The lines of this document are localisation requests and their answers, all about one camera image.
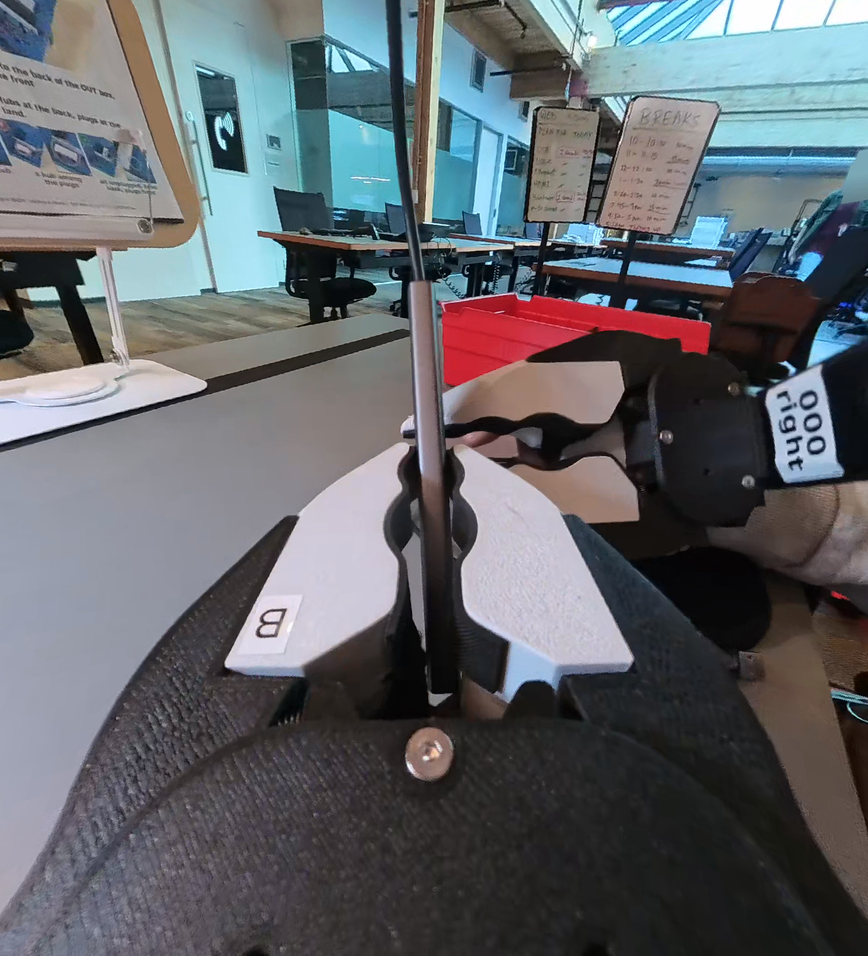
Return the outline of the small handwritten whiteboard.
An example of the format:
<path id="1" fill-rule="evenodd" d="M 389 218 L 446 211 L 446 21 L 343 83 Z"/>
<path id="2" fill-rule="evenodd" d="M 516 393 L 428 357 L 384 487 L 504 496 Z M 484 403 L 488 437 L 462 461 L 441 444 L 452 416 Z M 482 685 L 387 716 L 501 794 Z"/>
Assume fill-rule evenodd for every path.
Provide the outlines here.
<path id="1" fill-rule="evenodd" d="M 586 217 L 599 126 L 598 109 L 541 105 L 533 113 L 524 205 L 525 224 L 541 225 L 533 295 L 543 293 L 551 228 L 580 223 Z"/>

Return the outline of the large handwritten whiteboard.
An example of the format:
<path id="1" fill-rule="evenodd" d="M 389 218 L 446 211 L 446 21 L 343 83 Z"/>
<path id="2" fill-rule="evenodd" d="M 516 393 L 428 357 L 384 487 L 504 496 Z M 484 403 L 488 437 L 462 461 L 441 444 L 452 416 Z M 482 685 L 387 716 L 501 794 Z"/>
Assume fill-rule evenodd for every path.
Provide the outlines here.
<path id="1" fill-rule="evenodd" d="M 627 235 L 612 307 L 625 306 L 637 241 L 676 231 L 720 113 L 711 101 L 641 95 L 629 102 L 595 218 L 598 227 Z"/>

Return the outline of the person's right forearm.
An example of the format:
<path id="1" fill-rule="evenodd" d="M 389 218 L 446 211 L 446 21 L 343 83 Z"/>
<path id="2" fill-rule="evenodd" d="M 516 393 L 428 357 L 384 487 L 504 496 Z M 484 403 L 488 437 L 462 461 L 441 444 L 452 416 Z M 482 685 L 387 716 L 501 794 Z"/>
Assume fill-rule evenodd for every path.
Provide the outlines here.
<path id="1" fill-rule="evenodd" d="M 768 490 L 740 528 L 709 542 L 846 597 L 868 615 L 868 481 Z"/>

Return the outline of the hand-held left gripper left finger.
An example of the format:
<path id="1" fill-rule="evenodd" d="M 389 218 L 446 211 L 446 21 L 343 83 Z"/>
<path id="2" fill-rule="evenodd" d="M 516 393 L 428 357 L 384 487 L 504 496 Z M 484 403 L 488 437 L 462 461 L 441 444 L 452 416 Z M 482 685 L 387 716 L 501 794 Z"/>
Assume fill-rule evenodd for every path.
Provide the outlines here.
<path id="1" fill-rule="evenodd" d="M 403 442 L 301 510 L 225 658 L 229 671 L 340 684 L 363 716 L 414 714 Z"/>

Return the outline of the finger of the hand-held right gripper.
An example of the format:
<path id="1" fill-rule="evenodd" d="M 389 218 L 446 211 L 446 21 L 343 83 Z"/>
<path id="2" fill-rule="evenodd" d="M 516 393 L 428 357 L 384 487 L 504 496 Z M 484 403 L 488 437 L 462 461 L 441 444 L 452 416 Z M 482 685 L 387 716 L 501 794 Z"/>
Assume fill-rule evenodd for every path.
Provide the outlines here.
<path id="1" fill-rule="evenodd" d="M 626 470 L 618 415 L 443 416 L 443 436 L 456 445 L 480 434 L 508 444 L 496 456 L 482 449 L 476 454 L 530 485 L 561 512 L 586 523 L 640 518 L 640 493 Z"/>
<path id="2" fill-rule="evenodd" d="M 610 421 L 625 392 L 616 361 L 519 361 L 449 389 L 444 436 L 585 437 Z"/>

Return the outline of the wooden post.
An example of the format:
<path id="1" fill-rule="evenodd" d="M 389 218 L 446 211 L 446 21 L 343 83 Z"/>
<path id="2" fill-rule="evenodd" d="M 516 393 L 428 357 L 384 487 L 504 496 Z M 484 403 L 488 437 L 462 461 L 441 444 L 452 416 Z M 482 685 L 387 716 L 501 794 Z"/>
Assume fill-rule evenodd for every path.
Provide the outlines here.
<path id="1" fill-rule="evenodd" d="M 416 30 L 413 199 L 416 219 L 433 222 L 444 1 L 420 1 Z"/>

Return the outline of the red plastic bin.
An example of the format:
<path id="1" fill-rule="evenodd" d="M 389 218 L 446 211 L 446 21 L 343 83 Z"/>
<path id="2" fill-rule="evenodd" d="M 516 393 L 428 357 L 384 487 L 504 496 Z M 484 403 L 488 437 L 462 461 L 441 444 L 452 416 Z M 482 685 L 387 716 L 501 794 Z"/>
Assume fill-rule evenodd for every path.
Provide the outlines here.
<path id="1" fill-rule="evenodd" d="M 706 354 L 711 328 L 697 319 L 667 317 L 548 296 L 483 295 L 441 305 L 443 381 L 458 386 L 506 365 L 603 331 L 677 340 Z"/>

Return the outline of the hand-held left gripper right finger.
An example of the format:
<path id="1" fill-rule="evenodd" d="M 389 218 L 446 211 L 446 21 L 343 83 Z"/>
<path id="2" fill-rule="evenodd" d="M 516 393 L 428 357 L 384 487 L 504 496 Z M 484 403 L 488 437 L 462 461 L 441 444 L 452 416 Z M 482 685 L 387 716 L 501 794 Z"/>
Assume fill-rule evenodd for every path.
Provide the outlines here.
<path id="1" fill-rule="evenodd" d="M 557 506 L 473 448 L 451 458 L 463 676 L 508 704 L 526 684 L 628 672 L 633 652 Z"/>

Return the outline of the dark grey usb hub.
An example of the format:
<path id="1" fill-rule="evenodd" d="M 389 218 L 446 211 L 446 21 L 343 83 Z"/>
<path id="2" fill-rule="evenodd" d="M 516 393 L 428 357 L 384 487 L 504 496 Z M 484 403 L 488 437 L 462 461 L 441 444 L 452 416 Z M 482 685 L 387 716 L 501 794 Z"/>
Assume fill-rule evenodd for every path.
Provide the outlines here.
<path id="1" fill-rule="evenodd" d="M 453 598 L 450 488 L 442 411 L 440 336 L 435 294 L 428 281 L 408 288 L 414 433 L 429 689 L 450 694 L 459 685 Z"/>

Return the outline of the door with phone icon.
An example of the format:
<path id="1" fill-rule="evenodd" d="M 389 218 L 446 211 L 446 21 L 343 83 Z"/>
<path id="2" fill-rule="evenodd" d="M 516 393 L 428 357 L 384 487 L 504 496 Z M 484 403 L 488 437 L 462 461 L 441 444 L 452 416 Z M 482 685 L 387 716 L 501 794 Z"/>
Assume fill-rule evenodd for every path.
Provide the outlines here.
<path id="1" fill-rule="evenodd" d="M 261 233 L 276 227 L 273 177 L 266 171 L 255 87 L 240 30 L 207 39 L 183 33 L 168 51 L 213 289 L 247 292 L 280 286 L 284 255 Z"/>

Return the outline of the black office chair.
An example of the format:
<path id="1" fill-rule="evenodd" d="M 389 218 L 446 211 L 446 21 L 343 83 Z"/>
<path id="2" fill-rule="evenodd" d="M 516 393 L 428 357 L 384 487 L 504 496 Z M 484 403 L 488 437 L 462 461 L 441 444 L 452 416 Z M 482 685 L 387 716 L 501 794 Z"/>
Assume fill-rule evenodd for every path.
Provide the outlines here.
<path id="1" fill-rule="evenodd" d="M 273 187 L 285 252 L 286 294 L 309 305 L 312 324 L 348 317 L 349 308 L 371 298 L 376 286 L 356 273 L 356 263 L 327 244 L 333 234 L 332 213 L 324 195 Z"/>

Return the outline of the white sign stand base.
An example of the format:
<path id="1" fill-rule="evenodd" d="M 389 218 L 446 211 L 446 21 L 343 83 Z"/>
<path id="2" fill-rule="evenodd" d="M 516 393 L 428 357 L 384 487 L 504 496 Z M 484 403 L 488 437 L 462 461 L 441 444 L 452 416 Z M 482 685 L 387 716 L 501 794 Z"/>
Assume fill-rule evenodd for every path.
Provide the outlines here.
<path id="1" fill-rule="evenodd" d="M 207 386 L 148 359 L 0 380 L 0 448 L 189 398 Z"/>

